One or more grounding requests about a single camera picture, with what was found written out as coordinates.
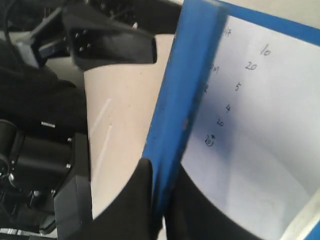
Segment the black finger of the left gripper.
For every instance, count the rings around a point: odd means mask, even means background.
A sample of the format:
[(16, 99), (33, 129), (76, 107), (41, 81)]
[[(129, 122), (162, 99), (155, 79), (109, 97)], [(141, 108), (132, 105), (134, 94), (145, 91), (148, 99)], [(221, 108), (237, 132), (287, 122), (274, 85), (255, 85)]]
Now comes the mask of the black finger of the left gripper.
[(62, 9), (68, 49), (82, 71), (116, 64), (154, 64), (155, 36), (111, 19), (86, 4)]

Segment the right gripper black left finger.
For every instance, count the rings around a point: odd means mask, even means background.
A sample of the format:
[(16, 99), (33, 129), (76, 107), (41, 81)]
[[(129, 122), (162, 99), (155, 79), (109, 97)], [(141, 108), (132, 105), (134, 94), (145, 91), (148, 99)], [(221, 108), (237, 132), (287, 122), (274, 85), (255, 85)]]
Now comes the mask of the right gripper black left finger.
[(112, 203), (94, 220), (93, 240), (156, 240), (152, 230), (151, 161), (141, 158), (129, 181)]

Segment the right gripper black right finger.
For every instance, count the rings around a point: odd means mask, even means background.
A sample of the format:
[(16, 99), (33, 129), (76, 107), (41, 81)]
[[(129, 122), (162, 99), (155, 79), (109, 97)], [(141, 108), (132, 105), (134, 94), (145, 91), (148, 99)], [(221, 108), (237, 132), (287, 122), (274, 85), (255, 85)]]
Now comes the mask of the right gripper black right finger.
[(168, 240), (258, 240), (215, 207), (181, 166), (165, 217)]

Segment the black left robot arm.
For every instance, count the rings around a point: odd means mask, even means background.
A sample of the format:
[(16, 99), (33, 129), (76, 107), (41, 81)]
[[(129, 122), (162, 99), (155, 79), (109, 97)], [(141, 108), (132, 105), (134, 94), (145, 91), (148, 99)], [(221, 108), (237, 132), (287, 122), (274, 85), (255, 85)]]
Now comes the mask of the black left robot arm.
[(171, 0), (0, 3), (0, 226), (71, 240), (92, 218), (86, 95), (47, 66), (85, 72), (154, 64), (156, 35), (175, 32)]

